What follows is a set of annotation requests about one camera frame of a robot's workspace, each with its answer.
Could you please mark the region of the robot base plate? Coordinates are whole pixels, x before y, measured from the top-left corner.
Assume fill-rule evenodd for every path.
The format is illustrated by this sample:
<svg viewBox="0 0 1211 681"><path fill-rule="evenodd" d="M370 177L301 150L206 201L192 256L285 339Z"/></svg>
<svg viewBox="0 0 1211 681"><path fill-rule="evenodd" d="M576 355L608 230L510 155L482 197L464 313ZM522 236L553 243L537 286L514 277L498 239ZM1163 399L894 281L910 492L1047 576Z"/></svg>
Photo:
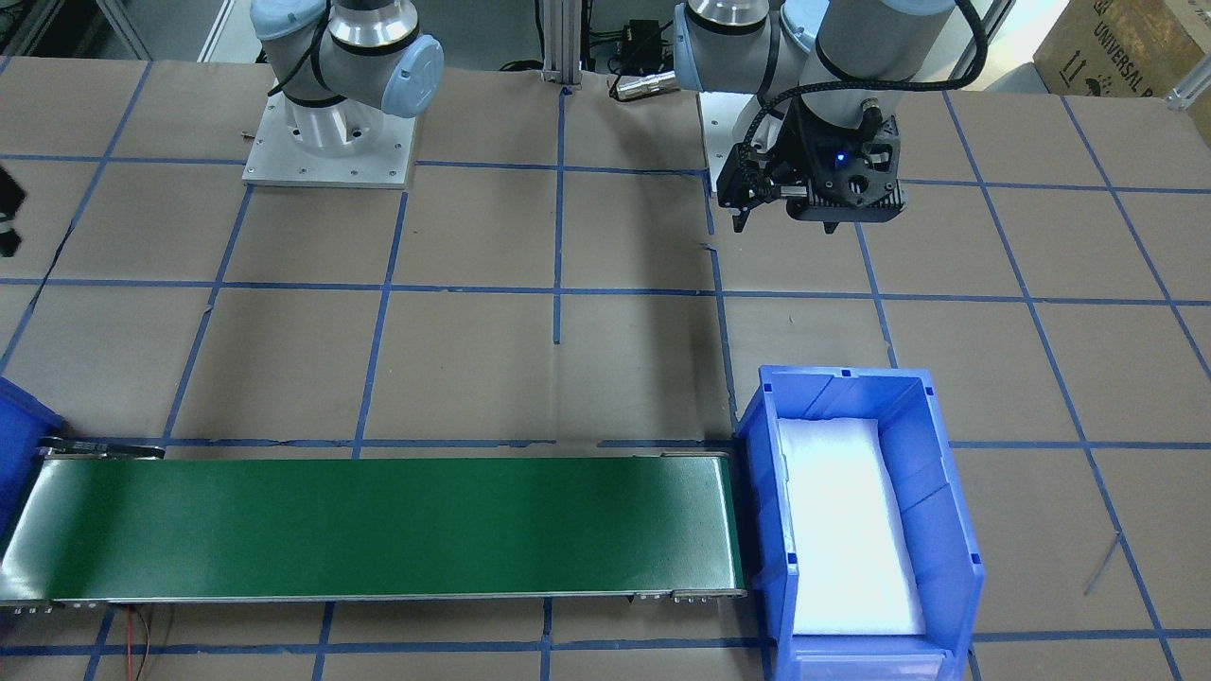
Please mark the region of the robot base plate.
<svg viewBox="0 0 1211 681"><path fill-rule="evenodd" d="M276 95L256 130L242 181L280 188L404 189L415 124L349 99L310 108Z"/></svg>

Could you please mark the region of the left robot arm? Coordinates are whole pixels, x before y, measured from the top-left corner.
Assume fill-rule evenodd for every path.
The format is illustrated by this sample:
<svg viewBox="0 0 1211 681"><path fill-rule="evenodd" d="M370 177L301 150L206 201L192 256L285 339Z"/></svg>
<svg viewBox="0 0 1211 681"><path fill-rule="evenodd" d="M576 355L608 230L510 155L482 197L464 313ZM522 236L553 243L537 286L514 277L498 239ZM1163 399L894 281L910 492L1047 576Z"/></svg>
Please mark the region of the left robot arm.
<svg viewBox="0 0 1211 681"><path fill-rule="evenodd" d="M748 96L714 181L735 231L770 204L827 233L895 219L899 102L966 87L991 47L969 1L685 1L672 25L682 88Z"/></svg>

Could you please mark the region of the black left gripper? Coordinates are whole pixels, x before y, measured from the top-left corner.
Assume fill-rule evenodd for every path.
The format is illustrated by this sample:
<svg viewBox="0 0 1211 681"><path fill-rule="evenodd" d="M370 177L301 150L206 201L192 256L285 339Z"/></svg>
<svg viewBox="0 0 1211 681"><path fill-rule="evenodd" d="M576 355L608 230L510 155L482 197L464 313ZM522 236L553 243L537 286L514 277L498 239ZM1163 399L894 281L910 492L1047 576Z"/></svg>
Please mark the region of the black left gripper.
<svg viewBox="0 0 1211 681"><path fill-rule="evenodd" d="M744 231L751 213L748 211L775 200L787 200L781 188L762 173L754 151L744 143L731 145L714 181L714 198L722 208L734 210L731 231L736 234Z"/></svg>

